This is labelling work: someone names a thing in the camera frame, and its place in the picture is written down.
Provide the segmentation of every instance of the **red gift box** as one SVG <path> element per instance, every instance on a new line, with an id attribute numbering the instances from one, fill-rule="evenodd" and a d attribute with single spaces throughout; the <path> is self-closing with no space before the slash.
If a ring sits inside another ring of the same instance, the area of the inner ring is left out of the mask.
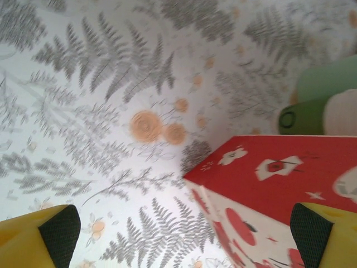
<path id="1" fill-rule="evenodd" d="M 235 267 L 304 267 L 289 228 L 293 206 L 357 212 L 357 138 L 233 137 L 185 182 Z"/>

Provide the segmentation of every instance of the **black mesh fabric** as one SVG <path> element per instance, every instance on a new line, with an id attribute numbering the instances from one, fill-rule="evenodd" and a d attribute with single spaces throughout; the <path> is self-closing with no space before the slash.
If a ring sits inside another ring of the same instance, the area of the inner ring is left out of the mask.
<path id="1" fill-rule="evenodd" d="M 305 268 L 318 268 L 334 224 L 302 204 L 296 204 L 290 229 Z"/>
<path id="2" fill-rule="evenodd" d="M 80 219 L 74 205 L 68 205 L 39 226 L 42 239 L 56 268 L 68 268 L 76 246 Z"/>

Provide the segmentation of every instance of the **yellow object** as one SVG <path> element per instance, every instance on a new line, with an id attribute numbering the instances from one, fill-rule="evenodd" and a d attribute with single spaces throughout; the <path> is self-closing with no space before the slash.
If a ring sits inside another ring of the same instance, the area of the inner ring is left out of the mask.
<path id="1" fill-rule="evenodd" d="M 301 203 L 301 205 L 305 206 L 309 210 L 315 212 L 316 214 L 333 224 L 318 267 L 357 267 L 357 214 L 341 209 L 331 208 L 324 205 L 312 203 Z M 310 250 L 313 252 L 314 248 L 306 249 L 305 247 L 305 250 Z"/>
<path id="2" fill-rule="evenodd" d="M 73 205 L 0 222 L 0 267 L 67 268 L 80 232 Z"/>

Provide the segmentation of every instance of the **white star print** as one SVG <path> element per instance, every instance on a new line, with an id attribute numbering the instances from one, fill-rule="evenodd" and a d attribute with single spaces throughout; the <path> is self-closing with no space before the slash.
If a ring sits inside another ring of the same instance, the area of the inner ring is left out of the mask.
<path id="1" fill-rule="evenodd" d="M 321 194 L 322 194 L 321 192 L 318 192 L 318 193 L 306 192 L 306 194 L 308 194 L 311 199 L 325 200 L 325 198 L 323 198 L 323 197 L 321 196 Z"/>

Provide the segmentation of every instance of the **wallpaper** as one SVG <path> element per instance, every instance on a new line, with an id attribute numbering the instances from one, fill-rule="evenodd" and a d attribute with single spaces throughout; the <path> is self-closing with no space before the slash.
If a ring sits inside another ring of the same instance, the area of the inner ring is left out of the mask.
<path id="1" fill-rule="evenodd" d="M 231 267 L 183 174 L 356 29 L 352 0 L 0 0 L 0 220 L 76 205 L 71 267 Z"/>

